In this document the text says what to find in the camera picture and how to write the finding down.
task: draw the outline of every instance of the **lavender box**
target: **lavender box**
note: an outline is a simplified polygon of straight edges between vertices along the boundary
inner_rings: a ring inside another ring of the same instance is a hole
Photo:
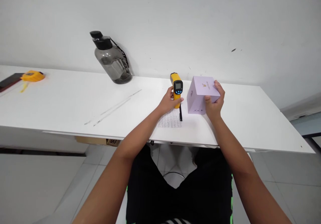
[[[194,76],[187,93],[187,110],[189,114],[205,114],[204,96],[211,96],[212,103],[220,93],[214,87],[213,77]]]

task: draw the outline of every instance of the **black bottle cap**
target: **black bottle cap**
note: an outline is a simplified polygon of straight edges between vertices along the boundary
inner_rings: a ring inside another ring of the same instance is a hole
[[[105,38],[105,39],[102,39],[102,40],[97,40],[97,41],[94,41],[96,47],[98,49],[101,49],[101,50],[105,50],[105,49],[110,49],[113,47],[113,44],[112,42],[110,41],[110,38]]]
[[[101,33],[101,31],[91,31],[90,35],[92,38],[102,38],[103,34]]]

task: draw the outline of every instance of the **water bottle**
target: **water bottle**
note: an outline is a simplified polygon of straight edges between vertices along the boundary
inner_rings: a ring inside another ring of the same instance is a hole
[[[116,84],[129,82],[132,74],[124,51],[109,36],[103,36],[100,31],[92,31],[90,35],[97,47],[95,56],[111,80]]]

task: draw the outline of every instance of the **black shorts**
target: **black shorts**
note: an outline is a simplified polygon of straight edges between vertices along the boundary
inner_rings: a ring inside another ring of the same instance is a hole
[[[199,148],[197,168],[177,189],[167,184],[145,145],[135,158],[127,189],[127,224],[232,224],[232,173],[219,148]]]

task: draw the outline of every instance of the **bottle strap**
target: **bottle strap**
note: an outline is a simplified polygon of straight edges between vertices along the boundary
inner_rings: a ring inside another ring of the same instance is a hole
[[[121,53],[123,54],[123,56],[124,56],[124,58],[125,58],[127,67],[129,68],[129,63],[128,63],[128,59],[127,59],[127,56],[126,56],[125,52],[118,46],[118,44],[115,43],[114,40],[112,40],[112,38],[110,38],[110,40],[116,45],[117,48],[119,48],[119,50],[121,51]]]

